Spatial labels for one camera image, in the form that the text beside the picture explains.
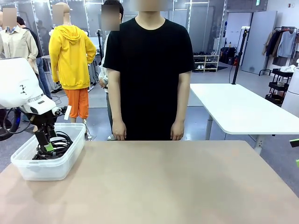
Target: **table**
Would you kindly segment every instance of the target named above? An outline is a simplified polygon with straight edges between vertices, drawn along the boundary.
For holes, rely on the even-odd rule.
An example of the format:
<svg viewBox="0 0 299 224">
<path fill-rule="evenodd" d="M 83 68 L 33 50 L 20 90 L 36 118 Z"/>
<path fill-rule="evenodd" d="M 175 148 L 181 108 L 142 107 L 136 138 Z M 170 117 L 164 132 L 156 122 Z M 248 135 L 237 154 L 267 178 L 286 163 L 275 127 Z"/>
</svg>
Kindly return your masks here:
<svg viewBox="0 0 299 224">
<path fill-rule="evenodd" d="M 244 141 L 86 142 L 63 181 L 0 174 L 1 224 L 292 224 L 299 199 Z"/>
<path fill-rule="evenodd" d="M 299 118 L 241 85 L 191 84 L 194 94 L 209 113 L 206 140 L 213 120 L 228 134 L 256 134 L 260 154 L 266 135 L 299 134 Z"/>
</svg>

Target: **black stand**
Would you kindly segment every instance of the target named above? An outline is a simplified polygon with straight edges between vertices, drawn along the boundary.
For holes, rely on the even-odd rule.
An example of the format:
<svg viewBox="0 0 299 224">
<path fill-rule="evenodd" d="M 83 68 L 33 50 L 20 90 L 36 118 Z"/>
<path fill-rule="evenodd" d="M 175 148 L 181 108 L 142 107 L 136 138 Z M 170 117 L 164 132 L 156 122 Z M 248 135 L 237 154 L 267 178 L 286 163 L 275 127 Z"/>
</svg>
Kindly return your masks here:
<svg viewBox="0 0 299 224">
<path fill-rule="evenodd" d="M 100 35 L 100 31 L 97 31 L 97 35 L 98 35 L 98 39 L 99 39 L 99 49 L 100 49 L 100 57 L 101 57 L 101 63 L 103 60 L 103 53 L 102 53 L 102 45 L 101 45 L 101 35 Z"/>
<path fill-rule="evenodd" d="M 240 67 L 240 61 L 241 61 L 241 57 L 242 57 L 242 54 L 243 54 L 242 50 L 243 50 L 243 47 L 244 47 L 244 43 L 245 43 L 247 33 L 248 33 L 247 30 L 244 30 L 240 52 L 239 52 L 239 55 L 237 57 L 237 65 L 236 65 L 236 68 L 235 68 L 235 74 L 234 74 L 234 79 L 233 79 L 233 83 L 232 83 L 233 85 L 235 85 L 235 80 L 237 79 L 238 70 L 239 70 L 239 67 Z"/>
</svg>

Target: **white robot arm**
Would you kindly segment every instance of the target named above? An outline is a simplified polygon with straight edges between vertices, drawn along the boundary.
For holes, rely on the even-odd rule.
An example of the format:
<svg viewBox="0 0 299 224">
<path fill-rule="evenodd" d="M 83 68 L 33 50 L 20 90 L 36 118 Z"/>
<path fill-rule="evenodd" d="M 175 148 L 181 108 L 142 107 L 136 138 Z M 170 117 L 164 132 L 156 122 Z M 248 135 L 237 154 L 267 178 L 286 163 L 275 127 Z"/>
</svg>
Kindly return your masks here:
<svg viewBox="0 0 299 224">
<path fill-rule="evenodd" d="M 54 124 L 66 107 L 57 107 L 55 102 L 43 94 L 38 79 L 29 62 L 24 58 L 0 60 L 0 108 L 19 107 L 36 125 L 35 133 L 40 145 L 48 145 L 56 137 Z"/>
<path fill-rule="evenodd" d="M 20 107 L 25 113 L 44 114 L 59 110 L 54 101 L 43 95 L 36 74 L 24 58 L 0 60 L 0 105 Z"/>
</svg>

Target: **clear plastic bin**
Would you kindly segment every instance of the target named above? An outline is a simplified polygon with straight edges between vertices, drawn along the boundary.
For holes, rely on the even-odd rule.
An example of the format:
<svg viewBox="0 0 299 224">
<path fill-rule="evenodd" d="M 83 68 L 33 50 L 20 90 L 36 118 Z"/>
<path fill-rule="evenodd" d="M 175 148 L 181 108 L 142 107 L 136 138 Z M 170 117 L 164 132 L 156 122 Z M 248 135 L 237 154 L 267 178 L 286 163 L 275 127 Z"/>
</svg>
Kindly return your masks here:
<svg viewBox="0 0 299 224">
<path fill-rule="evenodd" d="M 84 146 L 85 125 L 56 123 L 55 131 L 65 132 L 73 141 L 71 147 L 62 157 L 54 160 L 32 160 L 38 146 L 35 136 L 30 138 L 11 156 L 11 162 L 19 169 L 25 180 L 59 181 L 68 175 Z"/>
</svg>

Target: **green object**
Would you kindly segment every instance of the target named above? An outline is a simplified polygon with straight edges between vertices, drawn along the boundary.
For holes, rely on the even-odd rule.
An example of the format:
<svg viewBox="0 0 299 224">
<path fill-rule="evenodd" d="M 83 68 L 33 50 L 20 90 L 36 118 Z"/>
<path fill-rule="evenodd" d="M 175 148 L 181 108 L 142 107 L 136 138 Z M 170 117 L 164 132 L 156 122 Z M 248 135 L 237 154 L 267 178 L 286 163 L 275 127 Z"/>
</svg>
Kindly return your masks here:
<svg viewBox="0 0 299 224">
<path fill-rule="evenodd" d="M 53 148 L 51 142 L 50 142 L 48 145 L 46 145 L 45 148 L 46 148 L 47 152 L 52 152 L 52 151 L 54 151 L 54 148 Z"/>
</svg>

